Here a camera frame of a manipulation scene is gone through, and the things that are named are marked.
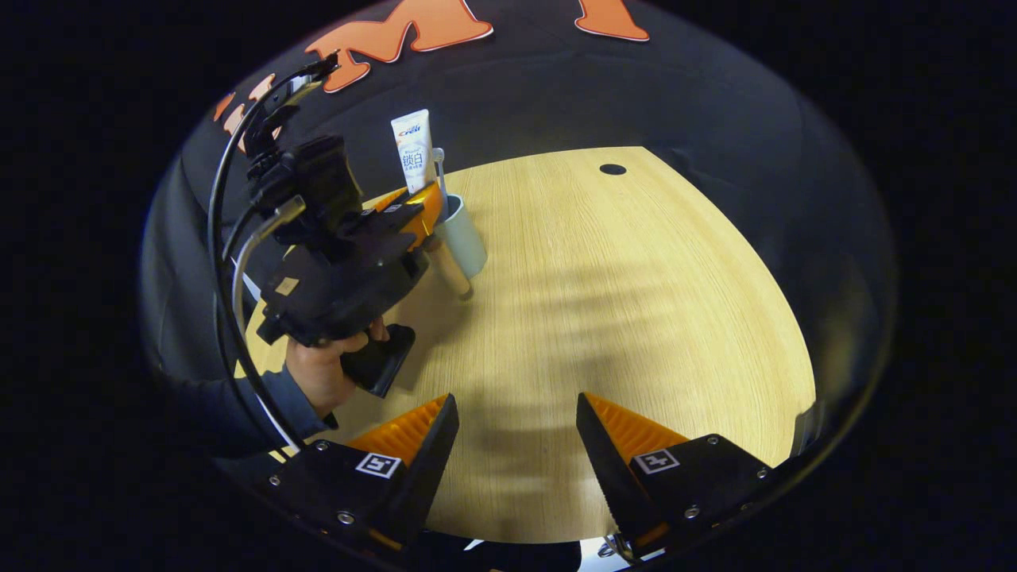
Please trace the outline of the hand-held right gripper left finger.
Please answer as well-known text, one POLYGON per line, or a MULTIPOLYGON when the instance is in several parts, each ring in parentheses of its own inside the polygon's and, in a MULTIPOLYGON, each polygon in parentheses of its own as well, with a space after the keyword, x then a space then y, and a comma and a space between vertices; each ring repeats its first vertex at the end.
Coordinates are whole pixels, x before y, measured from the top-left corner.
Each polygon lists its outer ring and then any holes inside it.
POLYGON ((266 500, 364 557, 403 557, 423 528, 460 430, 446 393, 345 444, 317 439, 266 478, 266 500))

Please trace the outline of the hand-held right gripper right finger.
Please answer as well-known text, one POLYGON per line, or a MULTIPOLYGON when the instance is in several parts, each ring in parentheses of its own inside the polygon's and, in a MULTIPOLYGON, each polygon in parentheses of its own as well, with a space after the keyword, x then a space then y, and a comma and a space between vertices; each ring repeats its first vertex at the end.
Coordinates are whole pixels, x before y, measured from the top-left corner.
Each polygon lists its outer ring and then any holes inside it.
POLYGON ((590 392, 575 427, 629 561, 676 554, 755 509, 776 471, 723 435, 687 438, 590 392))

